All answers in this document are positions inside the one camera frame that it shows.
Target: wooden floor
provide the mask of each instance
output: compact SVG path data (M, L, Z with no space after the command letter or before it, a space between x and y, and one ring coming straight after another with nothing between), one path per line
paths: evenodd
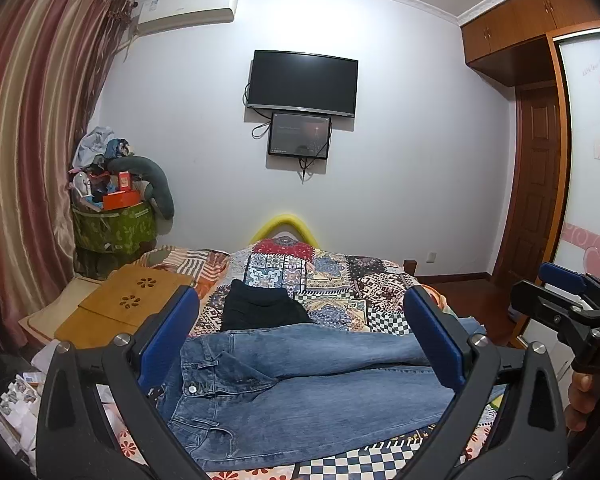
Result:
M496 345L506 346L515 323L509 320L509 293L488 280L431 283L459 317L473 316Z

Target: curtain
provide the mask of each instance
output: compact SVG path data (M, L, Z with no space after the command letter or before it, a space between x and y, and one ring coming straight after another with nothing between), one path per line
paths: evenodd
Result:
M7 0L0 10L0 319L18 345L18 320L74 275L67 170L128 1Z

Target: human hand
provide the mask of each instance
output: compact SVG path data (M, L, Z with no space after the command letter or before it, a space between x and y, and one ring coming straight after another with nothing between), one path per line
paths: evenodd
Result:
M587 426L589 413L596 407L594 377L574 372L569 386L570 404L564 410L564 420L571 431L582 431Z

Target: monitor screen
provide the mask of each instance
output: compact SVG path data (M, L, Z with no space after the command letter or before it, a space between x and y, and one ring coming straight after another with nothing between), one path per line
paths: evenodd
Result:
M269 155L327 158L331 118L277 112L271 118Z
M247 106L353 117L357 87L356 60L256 50Z

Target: pink heart decal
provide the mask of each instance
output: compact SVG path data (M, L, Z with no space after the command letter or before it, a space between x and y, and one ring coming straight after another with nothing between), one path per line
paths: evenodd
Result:
M584 251L584 270L588 274L600 278L600 253L595 247L590 247Z

